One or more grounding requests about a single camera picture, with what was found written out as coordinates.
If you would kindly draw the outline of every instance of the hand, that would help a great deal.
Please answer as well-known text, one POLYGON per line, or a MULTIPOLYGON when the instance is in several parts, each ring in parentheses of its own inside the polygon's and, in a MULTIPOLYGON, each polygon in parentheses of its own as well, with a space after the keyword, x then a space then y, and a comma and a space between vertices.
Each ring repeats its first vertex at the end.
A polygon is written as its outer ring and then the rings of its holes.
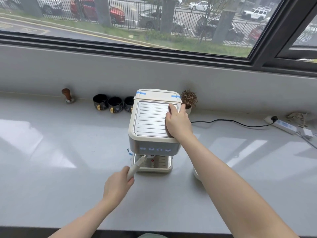
POLYGON ((134 178, 127 181, 129 166, 125 166, 120 172, 113 173, 105 183, 103 200, 114 210, 123 200, 131 186, 134 184, 134 178))
POLYGON ((170 112, 166 113, 166 127, 168 132, 179 142, 183 137, 193 134, 192 124, 185 111, 185 104, 182 104, 180 112, 173 104, 169 104, 170 112))

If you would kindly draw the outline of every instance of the coffee tamper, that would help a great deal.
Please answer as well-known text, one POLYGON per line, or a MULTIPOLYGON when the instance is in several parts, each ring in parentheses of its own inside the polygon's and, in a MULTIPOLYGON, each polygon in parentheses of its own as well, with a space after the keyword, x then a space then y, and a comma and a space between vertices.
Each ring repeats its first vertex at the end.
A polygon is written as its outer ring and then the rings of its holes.
POLYGON ((65 102, 66 103, 73 103, 75 101, 74 98, 70 95, 70 90, 68 88, 64 88, 61 90, 61 93, 65 95, 65 102))

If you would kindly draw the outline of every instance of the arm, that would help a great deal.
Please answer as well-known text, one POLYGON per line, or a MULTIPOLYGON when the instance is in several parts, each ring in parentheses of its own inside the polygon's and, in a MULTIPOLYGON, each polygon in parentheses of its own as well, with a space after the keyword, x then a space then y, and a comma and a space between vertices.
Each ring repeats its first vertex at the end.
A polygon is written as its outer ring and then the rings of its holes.
POLYGON ((235 238, 298 236, 269 204, 234 170, 204 147, 193 135, 185 113, 170 104, 166 126, 187 152, 220 216, 235 238))
POLYGON ((101 222, 123 200, 134 183, 134 178, 127 181, 129 167, 111 175, 105 183, 102 200, 83 216, 59 229, 50 238, 90 238, 101 222))

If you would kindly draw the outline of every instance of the white countertop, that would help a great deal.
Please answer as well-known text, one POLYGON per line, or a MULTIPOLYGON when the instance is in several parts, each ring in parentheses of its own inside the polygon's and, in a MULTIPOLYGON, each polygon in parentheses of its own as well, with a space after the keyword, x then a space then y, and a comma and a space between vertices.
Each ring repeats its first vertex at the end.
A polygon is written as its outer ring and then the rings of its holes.
MULTIPOLYGON (((191 120, 248 115, 191 114, 191 120)), ((92 208, 104 182, 131 164, 130 114, 90 100, 0 93, 0 226, 62 227, 92 208)), ((194 133, 301 236, 317 236, 317 151, 275 127, 196 124, 194 133)), ((181 148, 168 175, 137 174, 99 229, 230 233, 181 148)))

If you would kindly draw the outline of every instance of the gray wall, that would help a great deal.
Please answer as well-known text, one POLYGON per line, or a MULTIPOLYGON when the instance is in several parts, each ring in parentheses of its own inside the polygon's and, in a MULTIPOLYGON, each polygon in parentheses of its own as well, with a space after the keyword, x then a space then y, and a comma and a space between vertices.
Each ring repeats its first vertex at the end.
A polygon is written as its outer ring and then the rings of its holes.
POLYGON ((139 88, 197 93, 201 109, 247 113, 317 112, 317 80, 223 68, 0 46, 0 91, 121 97, 139 88))

